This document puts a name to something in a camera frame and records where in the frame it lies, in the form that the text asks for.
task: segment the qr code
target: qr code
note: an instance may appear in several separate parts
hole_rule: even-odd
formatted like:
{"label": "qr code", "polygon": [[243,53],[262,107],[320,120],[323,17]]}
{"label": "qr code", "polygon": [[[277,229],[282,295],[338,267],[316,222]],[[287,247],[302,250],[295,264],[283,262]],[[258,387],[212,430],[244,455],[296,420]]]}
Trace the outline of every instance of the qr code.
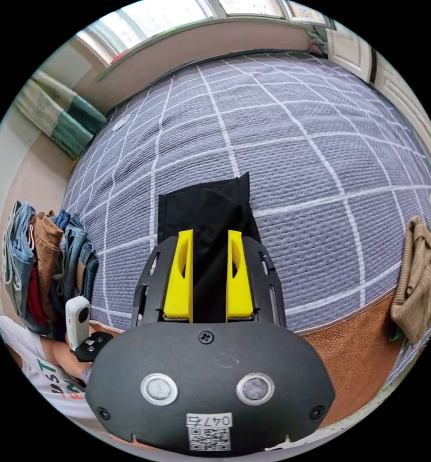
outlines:
{"label": "qr code", "polygon": [[188,428],[190,450],[229,451],[230,428]]}

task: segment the red cloth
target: red cloth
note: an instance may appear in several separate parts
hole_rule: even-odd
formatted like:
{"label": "red cloth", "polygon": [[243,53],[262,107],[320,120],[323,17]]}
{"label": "red cloth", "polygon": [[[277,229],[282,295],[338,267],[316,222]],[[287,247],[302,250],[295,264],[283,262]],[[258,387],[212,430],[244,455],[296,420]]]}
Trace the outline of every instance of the red cloth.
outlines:
{"label": "red cloth", "polygon": [[26,303],[34,321],[40,326],[46,325],[47,320],[43,314],[42,305],[40,304],[39,284],[37,282],[37,272],[35,267],[32,267],[31,275],[29,276]]}
{"label": "red cloth", "polygon": [[124,54],[128,53],[129,50],[125,50],[123,51],[122,53],[119,53],[112,61],[111,61],[111,64],[112,63],[115,63],[119,58],[122,58],[124,56]]}

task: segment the screw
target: screw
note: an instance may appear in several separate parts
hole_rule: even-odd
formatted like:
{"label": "screw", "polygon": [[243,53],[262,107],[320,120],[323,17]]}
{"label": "screw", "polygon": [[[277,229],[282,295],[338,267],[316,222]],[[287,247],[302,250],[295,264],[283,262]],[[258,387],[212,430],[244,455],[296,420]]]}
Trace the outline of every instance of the screw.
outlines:
{"label": "screw", "polygon": [[208,345],[209,343],[213,342],[214,334],[212,332],[209,332],[209,331],[202,331],[199,334],[198,339],[203,345]]}
{"label": "screw", "polygon": [[109,412],[105,408],[97,408],[97,411],[103,420],[109,420],[111,418]]}
{"label": "screw", "polygon": [[322,406],[321,404],[319,406],[315,406],[311,411],[310,411],[310,418],[312,420],[319,419],[322,417],[323,413],[325,412],[325,407]]}

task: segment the window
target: window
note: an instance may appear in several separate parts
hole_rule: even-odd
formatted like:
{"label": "window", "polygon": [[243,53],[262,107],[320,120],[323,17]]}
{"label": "window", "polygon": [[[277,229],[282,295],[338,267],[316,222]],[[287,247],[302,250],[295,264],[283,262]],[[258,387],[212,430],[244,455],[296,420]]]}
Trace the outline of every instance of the window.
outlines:
{"label": "window", "polygon": [[316,24],[317,26],[327,26],[328,21],[326,21],[326,17],[323,16],[318,11],[312,10],[308,6],[300,5],[300,3],[296,3],[294,1],[289,1],[289,7],[294,15],[294,19],[292,21],[297,22],[310,22]]}
{"label": "window", "polygon": [[275,0],[219,0],[227,15],[260,14],[283,17],[283,12]]}
{"label": "window", "polygon": [[196,0],[142,0],[125,6],[122,11],[147,38],[208,18]]}
{"label": "window", "polygon": [[118,51],[125,51],[132,48],[135,45],[138,45],[141,41],[137,33],[117,12],[104,16],[100,19],[100,22],[110,31],[113,31],[122,42],[119,44],[121,49]]}
{"label": "window", "polygon": [[73,42],[90,62],[106,69],[159,34],[230,16],[261,16],[334,28],[326,16],[290,0],[141,0],[100,18],[77,33]]}

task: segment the white t-shirt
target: white t-shirt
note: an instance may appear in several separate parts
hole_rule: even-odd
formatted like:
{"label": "white t-shirt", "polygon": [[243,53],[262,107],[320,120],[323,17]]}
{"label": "white t-shirt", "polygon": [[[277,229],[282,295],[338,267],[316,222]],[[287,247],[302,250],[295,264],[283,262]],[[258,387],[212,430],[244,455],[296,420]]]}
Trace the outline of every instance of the white t-shirt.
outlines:
{"label": "white t-shirt", "polygon": [[84,389],[63,369],[45,359],[37,334],[6,316],[0,316],[0,334],[21,357],[23,374],[53,407],[94,433],[108,435],[87,404]]}

